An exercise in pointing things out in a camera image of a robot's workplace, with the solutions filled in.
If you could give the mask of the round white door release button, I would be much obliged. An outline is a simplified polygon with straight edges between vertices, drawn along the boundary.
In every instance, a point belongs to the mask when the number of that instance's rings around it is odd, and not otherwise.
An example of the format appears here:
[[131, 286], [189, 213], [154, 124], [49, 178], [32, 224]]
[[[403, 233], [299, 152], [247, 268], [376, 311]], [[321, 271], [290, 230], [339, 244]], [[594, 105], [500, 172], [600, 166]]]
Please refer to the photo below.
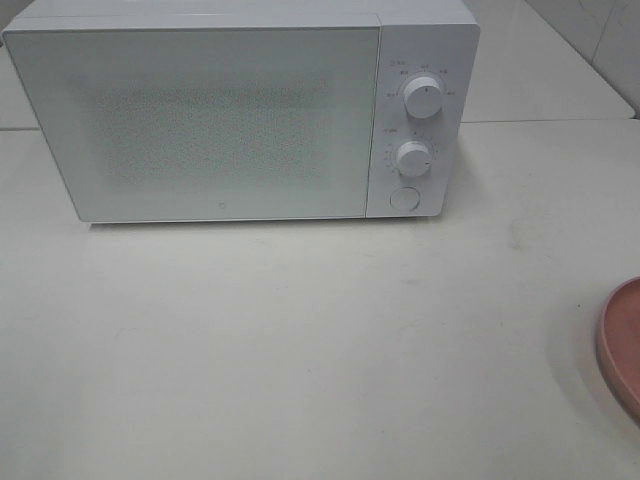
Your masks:
[[390, 196], [390, 205], [398, 211], [413, 211], [420, 204], [420, 192], [413, 187], [402, 187]]

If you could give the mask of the pink round plate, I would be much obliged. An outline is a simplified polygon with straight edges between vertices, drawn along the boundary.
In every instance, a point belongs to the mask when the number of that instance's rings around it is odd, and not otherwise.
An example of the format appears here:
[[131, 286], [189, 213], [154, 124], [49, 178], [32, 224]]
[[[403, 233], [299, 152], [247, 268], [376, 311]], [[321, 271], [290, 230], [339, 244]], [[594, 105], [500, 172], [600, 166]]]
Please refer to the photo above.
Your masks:
[[595, 332], [596, 357], [610, 391], [639, 424], [639, 278], [608, 296]]

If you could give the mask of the white lower timer knob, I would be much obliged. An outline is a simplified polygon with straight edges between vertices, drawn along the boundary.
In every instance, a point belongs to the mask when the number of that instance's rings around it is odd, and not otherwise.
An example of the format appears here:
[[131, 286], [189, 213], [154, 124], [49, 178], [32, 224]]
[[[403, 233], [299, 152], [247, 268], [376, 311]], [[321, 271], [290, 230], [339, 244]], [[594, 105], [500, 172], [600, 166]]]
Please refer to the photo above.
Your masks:
[[395, 155], [395, 165], [401, 176], [417, 178], [425, 175], [433, 161], [432, 149], [419, 141], [405, 142]]

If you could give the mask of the white upper power knob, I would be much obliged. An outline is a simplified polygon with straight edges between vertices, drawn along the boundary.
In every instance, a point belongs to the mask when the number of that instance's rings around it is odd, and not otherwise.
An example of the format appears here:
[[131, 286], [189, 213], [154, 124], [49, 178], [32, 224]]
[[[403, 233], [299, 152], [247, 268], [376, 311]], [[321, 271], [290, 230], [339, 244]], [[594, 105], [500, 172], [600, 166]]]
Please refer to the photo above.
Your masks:
[[443, 107], [444, 87], [439, 79], [424, 74], [411, 78], [401, 90], [409, 116], [423, 120], [438, 114]]

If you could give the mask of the white microwave oven body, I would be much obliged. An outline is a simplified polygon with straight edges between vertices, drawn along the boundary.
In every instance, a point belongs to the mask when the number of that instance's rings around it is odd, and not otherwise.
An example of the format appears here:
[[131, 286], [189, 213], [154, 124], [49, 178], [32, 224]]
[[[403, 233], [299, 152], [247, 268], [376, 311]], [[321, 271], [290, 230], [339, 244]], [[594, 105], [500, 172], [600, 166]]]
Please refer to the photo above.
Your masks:
[[[473, 14], [460, 1], [36, 1], [7, 25], [2, 40], [8, 51], [7, 35], [20, 32], [346, 28], [374, 28], [379, 33], [363, 215], [159, 222], [436, 216], [444, 203], [480, 36]], [[419, 120], [407, 114], [401, 90], [411, 78], [424, 74], [441, 81], [443, 107]], [[421, 177], [401, 176], [396, 168], [397, 149], [409, 141], [432, 149], [432, 165]], [[398, 211], [390, 205], [391, 194], [402, 187], [420, 192], [415, 210]]]

